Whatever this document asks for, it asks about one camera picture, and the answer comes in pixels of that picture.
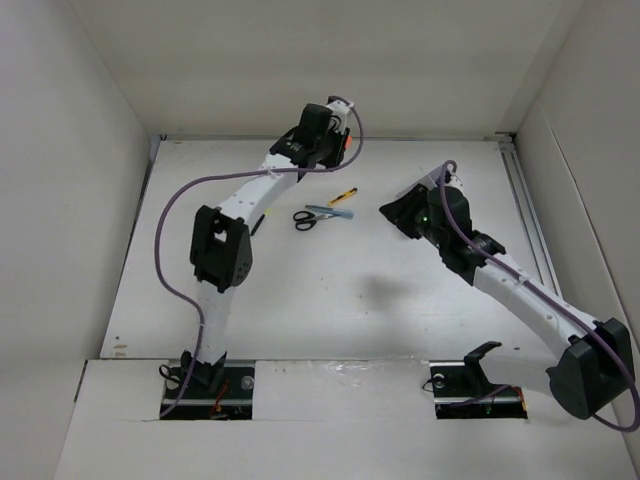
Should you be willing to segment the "black handled scissors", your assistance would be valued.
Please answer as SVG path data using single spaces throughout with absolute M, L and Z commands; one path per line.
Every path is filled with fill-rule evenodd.
M 305 208 L 303 210 L 299 210 L 295 212 L 292 216 L 295 229 L 301 232 L 308 231 L 314 228 L 316 224 L 319 223 L 320 221 L 329 220 L 333 218 L 336 218 L 336 217 L 315 214 L 313 212 L 306 210 Z

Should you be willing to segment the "yellow cap highlighter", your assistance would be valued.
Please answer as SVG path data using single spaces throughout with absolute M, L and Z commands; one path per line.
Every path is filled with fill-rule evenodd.
M 262 223 L 265 221 L 265 219 L 271 214 L 271 209 L 267 209 L 265 210 L 262 215 L 258 218 L 258 220 L 256 221 L 256 223 L 254 224 L 253 228 L 250 231 L 250 236 L 253 237 L 257 231 L 259 230 L 260 226 L 262 225 Z

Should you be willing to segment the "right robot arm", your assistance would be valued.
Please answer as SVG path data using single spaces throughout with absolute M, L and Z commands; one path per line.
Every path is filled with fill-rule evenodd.
M 379 211 L 406 237 L 434 245 L 451 272 L 505 307 L 550 352 L 535 360 L 489 357 L 469 363 L 462 369 L 468 390 L 523 387 L 553 397 L 582 420 L 596 417 L 625 392 L 639 398 L 627 327 L 570 306 L 532 279 L 499 242 L 474 229 L 459 189 L 417 184 Z

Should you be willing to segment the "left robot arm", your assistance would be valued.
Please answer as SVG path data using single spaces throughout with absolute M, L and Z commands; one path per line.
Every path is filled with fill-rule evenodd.
M 197 211 L 189 259 L 201 320 L 197 345 L 182 354 L 181 368 L 187 385 L 199 395 L 212 396 L 222 387 L 225 331 L 235 289 L 252 267 L 252 229 L 308 170 L 338 168 L 348 148 L 353 107 L 337 96 L 324 105 L 306 105 L 299 123 L 270 147 L 257 176 L 221 204 Z

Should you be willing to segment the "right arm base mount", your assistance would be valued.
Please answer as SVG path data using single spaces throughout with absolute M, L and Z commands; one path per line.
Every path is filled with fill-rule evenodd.
M 480 365 L 491 350 L 501 346 L 500 342 L 489 341 L 462 360 L 429 362 L 430 377 L 421 388 L 433 395 L 438 420 L 528 418 L 522 390 L 491 383 Z

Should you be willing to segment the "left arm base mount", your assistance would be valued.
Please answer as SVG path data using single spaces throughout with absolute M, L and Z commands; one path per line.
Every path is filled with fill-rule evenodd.
M 184 351 L 179 362 L 161 364 L 164 380 L 160 404 L 161 420 L 251 420 L 255 387 L 255 361 L 198 362 L 182 390 L 192 358 Z

